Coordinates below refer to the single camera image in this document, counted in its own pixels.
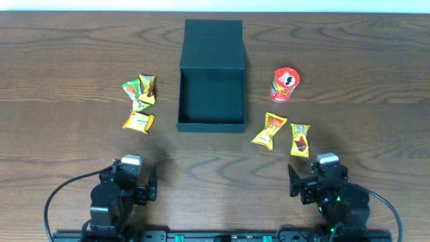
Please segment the orange biscuit packet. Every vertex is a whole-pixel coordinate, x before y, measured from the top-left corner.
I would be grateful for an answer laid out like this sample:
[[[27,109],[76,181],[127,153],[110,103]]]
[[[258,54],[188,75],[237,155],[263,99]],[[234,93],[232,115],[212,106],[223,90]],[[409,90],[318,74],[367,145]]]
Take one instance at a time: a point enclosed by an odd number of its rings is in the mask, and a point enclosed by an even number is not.
[[[155,115],[147,116],[139,112],[132,112],[122,128],[129,128],[147,134],[154,121]]]

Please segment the red chips can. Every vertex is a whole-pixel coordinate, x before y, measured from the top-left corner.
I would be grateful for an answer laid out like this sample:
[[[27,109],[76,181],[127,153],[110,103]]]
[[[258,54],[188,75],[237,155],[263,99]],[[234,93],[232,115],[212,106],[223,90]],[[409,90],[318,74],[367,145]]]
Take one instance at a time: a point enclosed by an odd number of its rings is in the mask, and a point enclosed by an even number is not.
[[[277,103],[288,101],[300,83],[298,72],[290,67],[276,70],[275,77],[270,89],[270,97]]]

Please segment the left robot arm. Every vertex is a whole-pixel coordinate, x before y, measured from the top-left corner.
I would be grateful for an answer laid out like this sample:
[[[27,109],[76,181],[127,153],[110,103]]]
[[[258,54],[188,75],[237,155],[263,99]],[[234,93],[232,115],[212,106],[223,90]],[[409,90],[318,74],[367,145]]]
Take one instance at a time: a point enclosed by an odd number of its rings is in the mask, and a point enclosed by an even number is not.
[[[100,184],[91,191],[91,219],[81,229],[80,241],[139,241],[140,235],[128,224],[135,205],[145,206],[157,199],[157,168],[148,183],[138,184],[142,160],[113,164],[99,174]]]

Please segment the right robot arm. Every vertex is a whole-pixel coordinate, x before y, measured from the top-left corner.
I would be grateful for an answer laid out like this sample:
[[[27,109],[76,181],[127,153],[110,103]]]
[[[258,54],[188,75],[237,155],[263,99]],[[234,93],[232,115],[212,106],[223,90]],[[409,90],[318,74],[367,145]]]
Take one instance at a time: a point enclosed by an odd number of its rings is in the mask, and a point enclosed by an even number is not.
[[[299,196],[303,205],[315,203],[325,225],[315,233],[319,241],[370,241],[366,223],[370,216],[370,196],[354,188],[348,168],[338,161],[315,162],[313,177],[301,178],[289,165],[290,196]]]

